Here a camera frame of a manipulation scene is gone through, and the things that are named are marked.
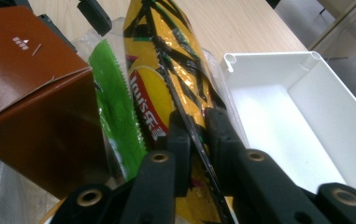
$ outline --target wooden table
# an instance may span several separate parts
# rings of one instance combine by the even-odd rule
[[[47,14],[69,40],[91,25],[78,1],[29,0],[36,15]],[[108,16],[125,17],[128,0],[98,0]],[[175,0],[189,18],[201,46],[221,61],[227,52],[306,51],[265,0]]]

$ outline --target white plastic tray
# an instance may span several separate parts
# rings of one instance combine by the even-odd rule
[[[317,52],[226,54],[221,97],[244,145],[296,185],[356,188],[356,99]]]

